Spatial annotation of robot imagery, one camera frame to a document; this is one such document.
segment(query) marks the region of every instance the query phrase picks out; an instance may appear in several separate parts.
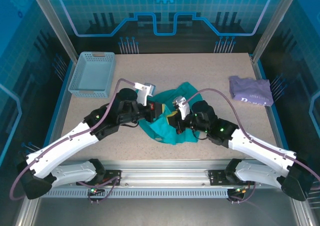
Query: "green fabric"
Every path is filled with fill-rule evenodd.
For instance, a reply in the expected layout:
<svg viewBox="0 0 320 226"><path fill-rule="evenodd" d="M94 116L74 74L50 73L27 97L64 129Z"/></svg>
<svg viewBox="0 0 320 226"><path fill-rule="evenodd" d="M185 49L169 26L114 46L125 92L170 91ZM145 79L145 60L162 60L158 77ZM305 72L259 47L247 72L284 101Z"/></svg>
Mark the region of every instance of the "green fabric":
<svg viewBox="0 0 320 226"><path fill-rule="evenodd" d="M170 115L176 110L173 105L173 101L176 97L183 96L186 99L189 99L196 92L197 90L189 82L184 82L177 89L171 89L153 97L149 97L148 100L150 101L164 104L164 112L154 122L140 120L140 127L150 136L150 138L164 144L176 145L184 142L196 143L198 140L194 137L191 129L186 129L183 133L177 134L176 129L168 124L166 118L167 115ZM189 102L190 108L195 102L201 100L203 99L201 95L198 94Z"/></svg>

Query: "beige table surface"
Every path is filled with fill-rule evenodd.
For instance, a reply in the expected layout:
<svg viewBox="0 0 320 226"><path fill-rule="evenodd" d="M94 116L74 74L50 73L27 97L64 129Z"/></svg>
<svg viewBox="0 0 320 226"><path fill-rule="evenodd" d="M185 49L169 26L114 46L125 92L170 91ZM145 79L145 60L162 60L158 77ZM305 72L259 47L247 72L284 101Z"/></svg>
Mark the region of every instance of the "beige table surface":
<svg viewBox="0 0 320 226"><path fill-rule="evenodd" d="M196 89L215 88L229 98L228 77L254 78L247 53L188 53L188 54L126 54L116 55L116 66L110 95L117 80L152 83L156 94L190 82ZM121 88L130 88L121 83ZM225 100L214 92L204 92L204 100L213 106L219 118L237 123ZM78 98L72 95L62 135L71 131L92 110L109 102L108 99ZM263 106L232 101L247 132L276 145L275 138ZM209 140L177 145L157 142L140 128L120 127L119 131L81 150L70 160L217 160L248 158L238 151L217 146Z"/></svg>

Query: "folded purple shirt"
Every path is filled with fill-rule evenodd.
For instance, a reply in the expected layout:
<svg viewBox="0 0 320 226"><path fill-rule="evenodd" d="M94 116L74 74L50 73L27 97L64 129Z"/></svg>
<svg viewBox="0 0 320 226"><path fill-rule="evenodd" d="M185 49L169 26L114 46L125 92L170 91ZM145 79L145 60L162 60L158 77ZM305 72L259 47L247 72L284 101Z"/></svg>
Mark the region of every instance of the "folded purple shirt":
<svg viewBox="0 0 320 226"><path fill-rule="evenodd" d="M230 76L230 94L234 100L255 105L271 106L274 103L267 79L239 78Z"/></svg>

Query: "blue glass wall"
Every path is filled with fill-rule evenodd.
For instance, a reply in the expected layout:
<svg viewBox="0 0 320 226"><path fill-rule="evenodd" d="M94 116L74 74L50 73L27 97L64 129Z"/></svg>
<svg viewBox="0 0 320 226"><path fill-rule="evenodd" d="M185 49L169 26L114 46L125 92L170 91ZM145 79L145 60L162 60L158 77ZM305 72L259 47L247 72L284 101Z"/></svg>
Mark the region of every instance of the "blue glass wall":
<svg viewBox="0 0 320 226"><path fill-rule="evenodd" d="M294 0L261 63L277 87L275 107L287 145L307 151L320 173L320 2Z"/></svg>
<svg viewBox="0 0 320 226"><path fill-rule="evenodd" d="M50 1L78 53L130 54L252 53L280 0Z"/></svg>
<svg viewBox="0 0 320 226"><path fill-rule="evenodd" d="M14 158L44 145L70 59L35 0L0 0L0 20L0 221L12 225Z"/></svg>

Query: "plastic storage basket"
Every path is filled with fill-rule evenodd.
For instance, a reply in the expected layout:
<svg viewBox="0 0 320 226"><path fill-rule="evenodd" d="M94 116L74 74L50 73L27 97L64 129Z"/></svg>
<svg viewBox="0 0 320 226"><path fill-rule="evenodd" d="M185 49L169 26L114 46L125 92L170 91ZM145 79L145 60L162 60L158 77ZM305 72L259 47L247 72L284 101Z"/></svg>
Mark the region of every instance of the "plastic storage basket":
<svg viewBox="0 0 320 226"><path fill-rule="evenodd" d="M77 97L108 98L116 67L113 52L82 52L69 85Z"/></svg>

